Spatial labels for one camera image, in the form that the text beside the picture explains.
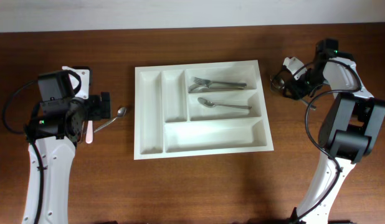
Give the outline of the pink plastic knife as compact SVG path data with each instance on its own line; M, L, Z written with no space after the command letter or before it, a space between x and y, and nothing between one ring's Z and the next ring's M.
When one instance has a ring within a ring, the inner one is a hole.
M85 134L85 142L91 144L93 142L93 121L88 121Z

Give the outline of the steel tablespoon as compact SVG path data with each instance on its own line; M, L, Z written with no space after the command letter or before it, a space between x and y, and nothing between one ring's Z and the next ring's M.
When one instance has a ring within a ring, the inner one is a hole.
M289 96L284 96L283 91L284 91L284 81L281 78L273 78L270 79L270 90L276 94L281 95L284 98L290 98ZM308 106L309 102L305 101L304 99L299 99L298 101L301 101L306 107ZM310 110L315 111L316 106L312 105L309 106Z
M205 107L208 108L214 108L217 106L223 106L223 107L228 107L228 108L237 108L237 109L243 109L243 110L251 110L251 106L240 106L240 105L226 105L226 104L220 104L220 103L214 103L212 101L209 101L205 98L198 98L197 101L202 104Z

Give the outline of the steel fork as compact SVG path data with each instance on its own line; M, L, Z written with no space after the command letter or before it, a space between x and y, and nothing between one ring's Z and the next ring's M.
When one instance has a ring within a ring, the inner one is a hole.
M246 88L246 83L232 83L232 82L220 82L220 81L212 81L208 79L202 79L198 77L193 78L194 83L207 86L209 88L214 87L232 87L232 88Z
M215 91L244 90L246 86L205 86L193 84L188 87L188 93L203 93Z

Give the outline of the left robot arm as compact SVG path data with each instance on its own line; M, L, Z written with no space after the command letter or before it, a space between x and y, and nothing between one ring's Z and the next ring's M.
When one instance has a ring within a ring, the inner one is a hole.
M23 223L67 223L69 179L83 126L112 116L108 92L89 93L88 67L39 75L42 100L24 127L30 158Z

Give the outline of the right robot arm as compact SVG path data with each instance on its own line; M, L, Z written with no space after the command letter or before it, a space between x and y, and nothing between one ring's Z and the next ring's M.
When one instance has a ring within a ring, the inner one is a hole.
M283 61L283 72L291 74L284 79L276 75L271 86L289 99L303 101L305 131L311 143L320 150L319 163L303 200L293 209L289 223L328 223L333 202L345 178L375 145L385 117L385 101L375 98L365 88L352 54L339 50L335 39L319 41L315 56L309 63L296 57ZM315 102L333 95L334 102L313 138L309 115Z

